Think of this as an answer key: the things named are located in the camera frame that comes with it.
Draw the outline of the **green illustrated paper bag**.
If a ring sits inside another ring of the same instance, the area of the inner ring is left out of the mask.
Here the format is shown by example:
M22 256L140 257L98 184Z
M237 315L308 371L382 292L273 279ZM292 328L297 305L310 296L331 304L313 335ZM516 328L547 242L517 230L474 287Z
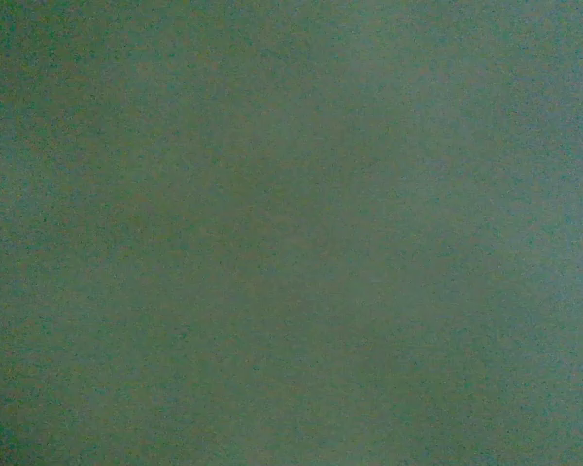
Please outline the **green illustrated paper bag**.
M0 1L0 465L583 465L583 1Z

